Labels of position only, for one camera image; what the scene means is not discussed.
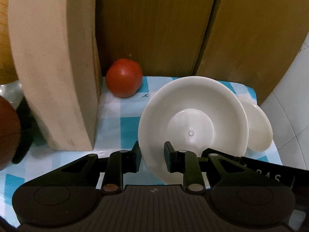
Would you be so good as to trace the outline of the cream bowl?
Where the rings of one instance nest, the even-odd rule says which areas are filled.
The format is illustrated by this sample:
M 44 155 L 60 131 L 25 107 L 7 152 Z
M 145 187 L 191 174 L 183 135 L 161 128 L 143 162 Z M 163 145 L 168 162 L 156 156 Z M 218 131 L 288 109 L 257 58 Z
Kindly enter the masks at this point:
M 252 100 L 238 98 L 247 116 L 249 138 L 248 148 L 254 152 L 266 151 L 273 141 L 273 130 L 265 112 Z
M 244 156 L 248 120 L 236 92 L 227 83 L 206 77 L 178 78 L 149 99 L 139 121 L 138 141 L 151 172 L 166 184 L 182 183 L 182 174 L 167 170 L 164 143 L 201 156 L 212 148 Z

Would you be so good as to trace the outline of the blue white checkered tablecloth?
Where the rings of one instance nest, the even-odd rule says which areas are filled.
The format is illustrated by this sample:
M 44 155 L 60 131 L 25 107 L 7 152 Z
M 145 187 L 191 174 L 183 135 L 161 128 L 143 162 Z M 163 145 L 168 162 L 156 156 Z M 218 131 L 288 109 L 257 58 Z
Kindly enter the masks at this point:
M 165 84 L 176 80 L 172 77 L 143 77 L 141 89 L 131 98 L 114 97 L 106 87 L 103 88 L 98 109 L 98 122 L 95 147 L 92 151 L 99 157 L 108 157 L 112 152 L 121 149 L 130 150 L 138 139 L 138 125 L 142 111 L 149 99 Z M 255 91 L 245 85 L 219 81 L 227 86 L 236 96 L 243 96 L 257 103 Z M 38 127 L 33 128 L 34 141 L 21 163 L 10 165 L 1 171 L 1 217 L 14 227 L 19 221 L 12 207 L 13 193 L 23 183 L 41 176 L 58 167 L 76 160 L 91 152 L 66 152 L 52 150 L 46 143 Z M 255 153 L 250 149 L 246 157 L 282 165 L 274 142 L 266 152 Z M 125 184 L 162 185 L 147 168 L 142 160 L 137 176 L 125 174 Z

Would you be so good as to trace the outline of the red tomato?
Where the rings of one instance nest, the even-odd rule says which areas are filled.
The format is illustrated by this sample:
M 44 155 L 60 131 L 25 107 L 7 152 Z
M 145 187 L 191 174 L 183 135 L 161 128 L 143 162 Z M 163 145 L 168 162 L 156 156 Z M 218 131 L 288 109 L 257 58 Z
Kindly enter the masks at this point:
M 105 82 L 110 92 L 119 98 L 133 96 L 141 87 L 143 72 L 140 65 L 129 59 L 118 59 L 109 68 Z

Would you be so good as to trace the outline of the red yellow apple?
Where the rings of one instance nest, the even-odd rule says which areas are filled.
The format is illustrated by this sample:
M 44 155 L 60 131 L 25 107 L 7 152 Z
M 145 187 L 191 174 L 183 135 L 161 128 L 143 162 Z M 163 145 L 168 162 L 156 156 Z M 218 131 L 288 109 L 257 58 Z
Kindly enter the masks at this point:
M 3 170 L 11 163 L 16 153 L 21 136 L 21 126 L 17 112 L 2 96 L 0 124 L 0 167 Z

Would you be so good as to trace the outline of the steel pot with lid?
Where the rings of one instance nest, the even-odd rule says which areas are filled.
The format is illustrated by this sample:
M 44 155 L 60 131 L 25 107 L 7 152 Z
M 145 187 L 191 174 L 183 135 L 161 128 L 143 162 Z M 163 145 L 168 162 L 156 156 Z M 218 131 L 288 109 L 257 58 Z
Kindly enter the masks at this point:
M 18 164 L 34 139 L 35 120 L 19 81 L 1 85 L 1 170 Z

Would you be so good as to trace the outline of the yellow pomelo in net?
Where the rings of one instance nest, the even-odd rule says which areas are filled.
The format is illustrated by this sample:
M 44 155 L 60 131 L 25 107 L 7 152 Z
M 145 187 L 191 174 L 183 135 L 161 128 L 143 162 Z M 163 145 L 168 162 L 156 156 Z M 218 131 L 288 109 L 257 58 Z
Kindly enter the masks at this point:
M 18 80 L 12 56 L 8 31 L 8 0 L 0 0 L 0 65 L 1 84 L 8 84 Z

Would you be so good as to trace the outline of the wooden chopping block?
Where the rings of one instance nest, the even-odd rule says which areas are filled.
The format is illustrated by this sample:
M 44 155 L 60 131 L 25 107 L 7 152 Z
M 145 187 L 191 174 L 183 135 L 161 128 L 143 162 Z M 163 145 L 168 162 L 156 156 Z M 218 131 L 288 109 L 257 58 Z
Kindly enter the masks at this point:
M 99 102 L 95 0 L 8 0 L 8 29 L 18 78 L 48 145 L 93 150 Z

